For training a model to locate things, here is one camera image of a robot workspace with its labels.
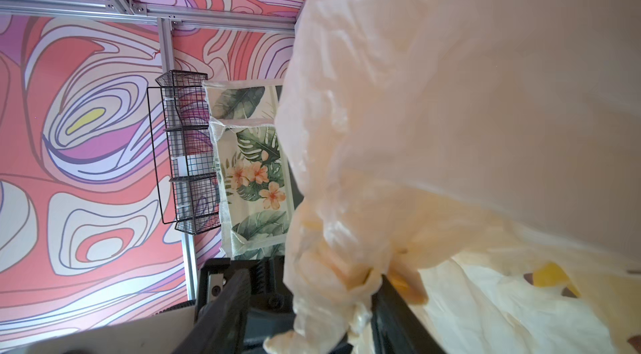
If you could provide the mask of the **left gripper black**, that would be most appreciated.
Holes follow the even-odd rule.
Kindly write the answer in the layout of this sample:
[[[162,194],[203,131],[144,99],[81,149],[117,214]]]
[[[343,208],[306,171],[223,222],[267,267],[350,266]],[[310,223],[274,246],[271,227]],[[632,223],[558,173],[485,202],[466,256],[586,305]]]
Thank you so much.
[[[243,353],[263,353],[268,337],[293,328],[293,295],[283,282],[285,257],[277,255],[259,260],[211,258],[200,268],[195,320],[226,288],[232,277],[243,269],[250,273],[248,320],[243,337]]]

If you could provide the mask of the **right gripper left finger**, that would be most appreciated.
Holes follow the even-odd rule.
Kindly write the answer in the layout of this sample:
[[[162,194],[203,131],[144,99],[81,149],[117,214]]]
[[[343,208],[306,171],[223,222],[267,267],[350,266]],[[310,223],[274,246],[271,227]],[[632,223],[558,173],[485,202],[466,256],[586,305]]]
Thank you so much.
[[[249,307],[250,272],[240,270],[172,353],[242,353]]]

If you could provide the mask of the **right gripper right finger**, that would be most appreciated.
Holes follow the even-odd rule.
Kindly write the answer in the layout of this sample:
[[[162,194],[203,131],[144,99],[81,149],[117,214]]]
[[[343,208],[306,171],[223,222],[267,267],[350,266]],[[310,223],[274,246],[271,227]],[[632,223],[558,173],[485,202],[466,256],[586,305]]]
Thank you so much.
[[[372,298],[376,354],[445,354],[386,277]]]

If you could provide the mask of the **white canvas tote bag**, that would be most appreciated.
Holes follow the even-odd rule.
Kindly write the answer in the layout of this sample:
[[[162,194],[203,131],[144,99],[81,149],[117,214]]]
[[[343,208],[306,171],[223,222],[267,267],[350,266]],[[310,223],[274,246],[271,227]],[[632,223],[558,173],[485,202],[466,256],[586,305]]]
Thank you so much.
[[[220,182],[222,250],[235,260],[282,256],[300,193],[274,120],[279,80],[206,81]]]

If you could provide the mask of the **translucent beige plastic bag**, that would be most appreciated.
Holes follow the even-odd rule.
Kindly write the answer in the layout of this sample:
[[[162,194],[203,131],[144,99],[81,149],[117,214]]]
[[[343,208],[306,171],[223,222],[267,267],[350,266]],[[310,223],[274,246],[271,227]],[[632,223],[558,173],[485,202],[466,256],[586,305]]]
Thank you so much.
[[[395,272],[441,347],[640,350],[640,0],[306,0],[276,130],[292,331],[327,353]]]

